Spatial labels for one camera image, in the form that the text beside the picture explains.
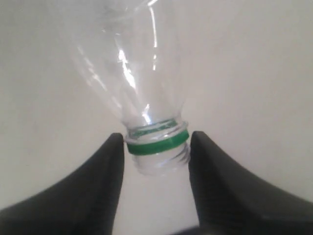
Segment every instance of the bottle body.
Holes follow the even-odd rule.
[[[154,174],[188,161],[172,1],[54,2],[79,72],[126,126],[138,169]]]

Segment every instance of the plastic bottle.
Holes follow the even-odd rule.
[[[172,0],[51,0],[82,77],[127,128],[141,173],[189,161],[185,86]]]

